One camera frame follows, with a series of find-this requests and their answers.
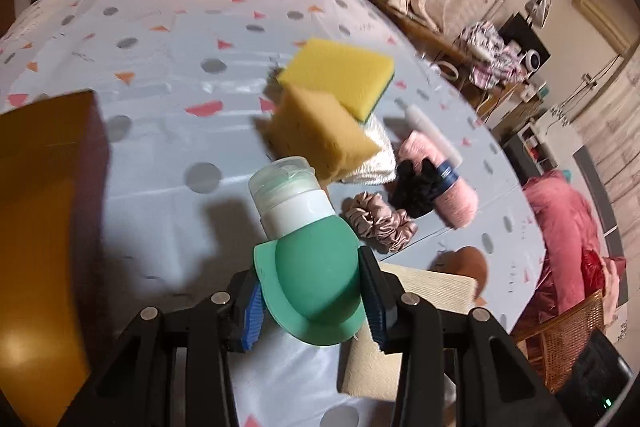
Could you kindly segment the pink satin scrunchie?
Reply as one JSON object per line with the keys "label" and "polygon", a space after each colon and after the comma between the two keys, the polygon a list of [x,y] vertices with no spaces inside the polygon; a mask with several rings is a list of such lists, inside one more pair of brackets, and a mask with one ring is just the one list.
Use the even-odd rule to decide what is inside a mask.
{"label": "pink satin scrunchie", "polygon": [[418,231],[406,210],[395,210],[380,193],[362,192],[350,200],[344,217],[360,237],[377,243],[386,253],[404,249]]}

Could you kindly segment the patterned plastic tablecloth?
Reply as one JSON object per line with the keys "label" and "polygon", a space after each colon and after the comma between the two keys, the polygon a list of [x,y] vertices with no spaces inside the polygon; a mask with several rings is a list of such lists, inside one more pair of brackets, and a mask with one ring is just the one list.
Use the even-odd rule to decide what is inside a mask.
{"label": "patterned plastic tablecloth", "polygon": [[482,298],[512,327],[533,294],[541,233],[515,173],[487,128],[413,46],[364,0],[40,0],[1,35],[1,108],[16,112],[3,152],[64,118],[35,124],[28,106],[70,92],[98,99],[110,158],[102,256],[82,285],[96,302],[85,326],[122,329],[147,305],[195,305],[246,267],[264,236],[248,180],[271,160],[262,128],[269,75],[311,38],[389,55],[395,74],[375,109],[407,131],[400,102],[420,106],[460,148],[480,210],[454,231],[419,222],[401,265],[425,268],[448,248],[480,248]]}

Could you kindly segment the white plastic tube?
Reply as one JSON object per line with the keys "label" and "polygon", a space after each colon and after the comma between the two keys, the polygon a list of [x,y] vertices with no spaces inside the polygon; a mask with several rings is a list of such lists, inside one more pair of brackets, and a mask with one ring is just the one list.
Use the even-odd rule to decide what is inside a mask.
{"label": "white plastic tube", "polygon": [[458,168],[462,165],[463,158],[457,147],[452,144],[446,135],[444,135],[439,127],[426,116],[422,110],[414,105],[406,105],[404,107],[406,121],[410,128],[414,131],[421,132],[446,156],[451,166]]}

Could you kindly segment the white round fan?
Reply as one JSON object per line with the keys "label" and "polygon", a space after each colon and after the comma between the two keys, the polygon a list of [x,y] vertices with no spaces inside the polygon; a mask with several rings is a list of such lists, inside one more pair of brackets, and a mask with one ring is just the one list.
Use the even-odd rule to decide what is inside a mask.
{"label": "white round fan", "polygon": [[540,66],[541,66],[540,54],[535,49],[530,49],[526,51],[521,56],[521,64],[526,69],[526,72],[529,72],[529,74],[533,74],[534,72],[537,72],[537,70],[540,69]]}

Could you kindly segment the green silicone bottle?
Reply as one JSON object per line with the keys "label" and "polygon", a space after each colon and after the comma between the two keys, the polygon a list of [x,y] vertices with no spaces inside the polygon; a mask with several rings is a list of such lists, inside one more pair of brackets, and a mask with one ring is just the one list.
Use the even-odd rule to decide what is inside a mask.
{"label": "green silicone bottle", "polygon": [[273,320],[313,346],[352,338],[364,321],[360,240],[300,156],[273,161],[248,182],[267,240],[253,262]]}

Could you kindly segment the pink rolled towel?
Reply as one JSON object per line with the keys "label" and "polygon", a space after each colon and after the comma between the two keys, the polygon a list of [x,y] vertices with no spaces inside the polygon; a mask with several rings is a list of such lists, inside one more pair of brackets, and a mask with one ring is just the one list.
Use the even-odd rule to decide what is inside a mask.
{"label": "pink rolled towel", "polygon": [[451,228],[469,225],[478,209],[477,193],[457,175],[446,155],[419,131],[398,148],[396,186],[390,205],[418,219],[435,209]]}

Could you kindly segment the pile of striped clothes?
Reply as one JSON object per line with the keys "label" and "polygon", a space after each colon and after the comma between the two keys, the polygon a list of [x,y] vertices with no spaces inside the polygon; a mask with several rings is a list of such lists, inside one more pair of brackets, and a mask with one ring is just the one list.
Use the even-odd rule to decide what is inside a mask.
{"label": "pile of striped clothes", "polygon": [[504,43],[493,23],[484,20],[465,26],[456,43],[474,58],[471,82],[475,87],[487,91],[525,80],[526,69],[518,54]]}

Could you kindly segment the black scrunchie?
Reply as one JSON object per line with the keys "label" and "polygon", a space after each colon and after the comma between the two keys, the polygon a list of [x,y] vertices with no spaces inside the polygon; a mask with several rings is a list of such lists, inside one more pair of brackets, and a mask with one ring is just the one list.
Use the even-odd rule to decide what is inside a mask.
{"label": "black scrunchie", "polygon": [[390,205],[405,210],[412,218],[420,218],[435,209],[435,202],[458,179],[448,160],[436,166],[425,157],[416,167],[410,159],[401,161],[396,168],[396,184],[390,194]]}

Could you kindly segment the wicker chair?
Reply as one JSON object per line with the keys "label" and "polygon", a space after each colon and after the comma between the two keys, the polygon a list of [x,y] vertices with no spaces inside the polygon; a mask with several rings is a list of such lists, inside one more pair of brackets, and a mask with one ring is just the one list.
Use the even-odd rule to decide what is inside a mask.
{"label": "wicker chair", "polygon": [[602,291],[547,322],[516,326],[511,336],[546,387],[555,393],[567,382],[595,331],[604,332]]}

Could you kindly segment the pink blanket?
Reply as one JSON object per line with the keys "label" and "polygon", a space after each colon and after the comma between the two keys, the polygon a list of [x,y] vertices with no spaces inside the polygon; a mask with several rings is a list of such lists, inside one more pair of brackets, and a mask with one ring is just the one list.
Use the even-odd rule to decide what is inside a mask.
{"label": "pink blanket", "polygon": [[601,255],[597,223],[588,200],[558,170],[529,179],[524,194],[544,238],[546,254],[534,295],[513,334],[536,329],[596,291],[603,296],[604,325],[610,326],[616,317],[626,260]]}

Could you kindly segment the wooden side table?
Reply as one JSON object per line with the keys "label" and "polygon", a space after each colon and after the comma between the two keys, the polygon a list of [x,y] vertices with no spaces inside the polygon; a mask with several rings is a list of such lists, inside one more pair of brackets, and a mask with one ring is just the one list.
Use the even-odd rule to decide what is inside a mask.
{"label": "wooden side table", "polygon": [[538,95],[535,94],[528,102],[522,100],[521,95],[527,87],[525,82],[488,92],[480,90],[471,83],[471,69],[479,60],[415,17],[402,14],[382,0],[367,1],[389,18],[427,60],[447,62],[458,70],[459,79],[450,80],[450,83],[472,105],[480,119],[494,129],[494,133],[501,136],[520,129],[527,121],[544,113]]}

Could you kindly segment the tan porous sponge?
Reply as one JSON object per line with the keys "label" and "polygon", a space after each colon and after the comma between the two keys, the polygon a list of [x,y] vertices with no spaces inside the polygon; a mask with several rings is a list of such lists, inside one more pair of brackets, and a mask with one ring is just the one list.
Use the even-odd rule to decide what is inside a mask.
{"label": "tan porous sponge", "polygon": [[279,157],[302,156],[323,184],[341,180],[380,150],[334,95],[283,88],[266,131]]}

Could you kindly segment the white rolled cloth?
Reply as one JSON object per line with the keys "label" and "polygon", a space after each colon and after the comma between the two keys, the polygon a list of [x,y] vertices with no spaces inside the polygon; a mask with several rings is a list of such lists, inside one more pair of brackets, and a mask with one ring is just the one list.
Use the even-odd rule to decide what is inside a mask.
{"label": "white rolled cloth", "polygon": [[363,126],[363,132],[380,150],[360,167],[347,173],[341,182],[361,185],[393,182],[396,179],[396,156],[384,126],[371,115]]}

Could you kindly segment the brown egg-shaped sponge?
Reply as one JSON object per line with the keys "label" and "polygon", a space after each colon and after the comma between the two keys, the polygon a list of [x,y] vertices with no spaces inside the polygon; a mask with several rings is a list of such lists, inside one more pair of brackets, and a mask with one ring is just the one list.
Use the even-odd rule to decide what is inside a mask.
{"label": "brown egg-shaped sponge", "polygon": [[476,282],[475,300],[482,295],[488,279],[485,256],[473,246],[464,246],[457,251],[445,251],[432,263],[432,270],[473,279]]}

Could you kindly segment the yellow green scrub sponge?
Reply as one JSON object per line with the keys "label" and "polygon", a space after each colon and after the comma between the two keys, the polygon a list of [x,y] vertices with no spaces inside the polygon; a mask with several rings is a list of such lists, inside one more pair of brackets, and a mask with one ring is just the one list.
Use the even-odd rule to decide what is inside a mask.
{"label": "yellow green scrub sponge", "polygon": [[387,55],[311,38],[279,72],[277,82],[332,94],[352,117],[366,122],[394,75],[394,60]]}

